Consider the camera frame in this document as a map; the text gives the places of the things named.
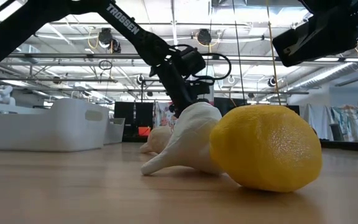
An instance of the red object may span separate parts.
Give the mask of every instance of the red object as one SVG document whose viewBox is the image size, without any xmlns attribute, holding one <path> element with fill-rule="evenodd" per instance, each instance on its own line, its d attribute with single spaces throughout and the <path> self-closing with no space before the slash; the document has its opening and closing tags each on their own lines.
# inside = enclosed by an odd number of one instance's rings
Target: red object
<svg viewBox="0 0 358 224">
<path fill-rule="evenodd" d="M 139 127 L 139 136 L 149 136 L 151 130 L 149 127 Z"/>
</svg>

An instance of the wooden table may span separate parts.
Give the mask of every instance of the wooden table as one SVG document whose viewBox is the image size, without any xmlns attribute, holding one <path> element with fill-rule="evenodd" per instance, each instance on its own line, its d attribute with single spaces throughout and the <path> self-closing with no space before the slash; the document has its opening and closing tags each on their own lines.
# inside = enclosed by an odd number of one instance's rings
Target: wooden table
<svg viewBox="0 0 358 224">
<path fill-rule="evenodd" d="M 143 177 L 139 146 L 0 152 L 0 223 L 358 223 L 358 152 L 324 150 L 318 180 L 274 194 L 184 167 Z"/>
</svg>

